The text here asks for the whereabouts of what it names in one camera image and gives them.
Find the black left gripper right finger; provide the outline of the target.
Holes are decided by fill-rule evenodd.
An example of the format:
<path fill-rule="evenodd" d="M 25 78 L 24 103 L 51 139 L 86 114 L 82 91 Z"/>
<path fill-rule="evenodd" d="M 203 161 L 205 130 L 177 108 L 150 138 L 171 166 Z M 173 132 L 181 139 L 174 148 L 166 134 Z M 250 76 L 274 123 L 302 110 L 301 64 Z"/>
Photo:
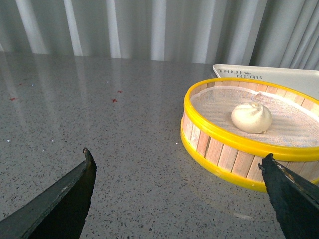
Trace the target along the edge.
<path fill-rule="evenodd" d="M 258 164 L 277 221 L 287 239 L 319 237 L 319 187 L 268 154 Z"/>

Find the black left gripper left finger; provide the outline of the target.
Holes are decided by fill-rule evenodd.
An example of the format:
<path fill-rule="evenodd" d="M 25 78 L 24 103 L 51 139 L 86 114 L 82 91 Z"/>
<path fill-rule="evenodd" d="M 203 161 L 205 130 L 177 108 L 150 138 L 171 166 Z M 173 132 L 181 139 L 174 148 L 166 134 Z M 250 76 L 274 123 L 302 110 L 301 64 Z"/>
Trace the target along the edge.
<path fill-rule="evenodd" d="M 0 223 L 2 239 L 78 239 L 94 191 L 97 166 L 88 148 L 85 161 Z"/>

